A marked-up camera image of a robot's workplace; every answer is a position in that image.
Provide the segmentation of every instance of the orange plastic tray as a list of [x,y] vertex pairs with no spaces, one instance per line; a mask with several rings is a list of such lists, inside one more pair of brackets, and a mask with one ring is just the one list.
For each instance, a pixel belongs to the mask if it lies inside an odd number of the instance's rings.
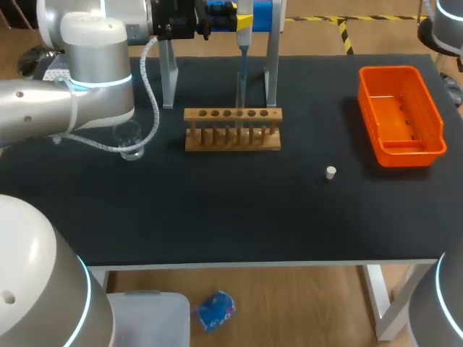
[[359,103],[382,166],[429,166],[446,152],[442,118],[414,67],[363,67]]

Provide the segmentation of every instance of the cable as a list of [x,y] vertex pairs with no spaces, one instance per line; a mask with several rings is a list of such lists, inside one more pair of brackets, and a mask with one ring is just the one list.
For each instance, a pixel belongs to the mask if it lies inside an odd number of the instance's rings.
[[154,97],[153,90],[151,89],[150,82],[148,81],[148,76],[146,74],[146,57],[148,55],[148,52],[152,49],[152,47],[155,44],[157,44],[157,42],[158,42],[157,37],[152,38],[150,42],[146,44],[145,48],[143,49],[142,55],[140,57],[140,73],[142,75],[142,81],[143,81],[143,84],[145,85],[145,89],[150,98],[150,102],[151,102],[151,105],[153,106],[153,112],[154,112],[153,128],[151,129],[150,133],[148,134],[147,137],[145,137],[144,140],[137,143],[136,145],[129,146],[129,147],[110,147],[107,145],[103,145],[102,143],[89,140],[89,139],[86,139],[85,137],[77,136],[74,134],[58,134],[55,136],[63,137],[64,139],[78,141],[81,143],[85,143],[86,145],[98,148],[99,150],[105,150],[106,152],[113,152],[113,153],[132,152],[133,150],[137,150],[138,148],[149,143],[153,139],[154,135],[156,134],[159,128],[159,107],[158,107],[158,103],[156,102],[156,98]]
[[425,0],[425,7],[426,7],[426,10],[428,11],[431,22],[433,22],[434,21],[434,11],[433,11],[433,7],[431,6],[429,0]]

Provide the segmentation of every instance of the table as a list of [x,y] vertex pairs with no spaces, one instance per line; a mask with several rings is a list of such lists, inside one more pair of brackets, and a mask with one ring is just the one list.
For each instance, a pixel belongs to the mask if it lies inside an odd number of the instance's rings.
[[[135,118],[148,133],[137,64]],[[357,103],[358,70],[385,64],[416,66],[441,112],[448,150],[430,168],[386,170],[375,159]],[[233,106],[239,59],[178,65],[176,106],[161,112],[144,158],[128,163],[66,140],[24,143],[1,159],[0,194],[36,206],[96,270],[364,265],[378,338],[390,339],[427,265],[389,306],[378,264],[430,264],[463,225],[462,120],[430,57],[282,57],[282,151],[267,153],[185,153],[183,109]],[[147,66],[161,100],[157,61]],[[250,60],[249,107],[265,100],[262,66]],[[110,129],[83,133],[112,143]],[[338,173],[327,182],[330,165]]]

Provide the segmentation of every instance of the test tube rack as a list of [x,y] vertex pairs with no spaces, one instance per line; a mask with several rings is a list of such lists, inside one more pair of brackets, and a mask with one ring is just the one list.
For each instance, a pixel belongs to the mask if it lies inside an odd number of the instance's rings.
[[187,152],[280,150],[281,108],[186,108]]

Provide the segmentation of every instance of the white table leg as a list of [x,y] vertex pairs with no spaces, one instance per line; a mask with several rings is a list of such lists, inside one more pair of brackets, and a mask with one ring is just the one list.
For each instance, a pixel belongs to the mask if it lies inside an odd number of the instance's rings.
[[103,287],[103,290],[106,292],[108,287],[108,278],[109,278],[109,271],[105,270],[91,270],[93,277],[100,283],[100,286]]
[[415,265],[402,289],[396,293],[394,300],[389,301],[383,272],[380,265],[363,265],[367,281],[373,314],[375,316],[375,331],[379,341],[390,341],[407,323],[407,310],[410,296],[416,285],[432,264]]

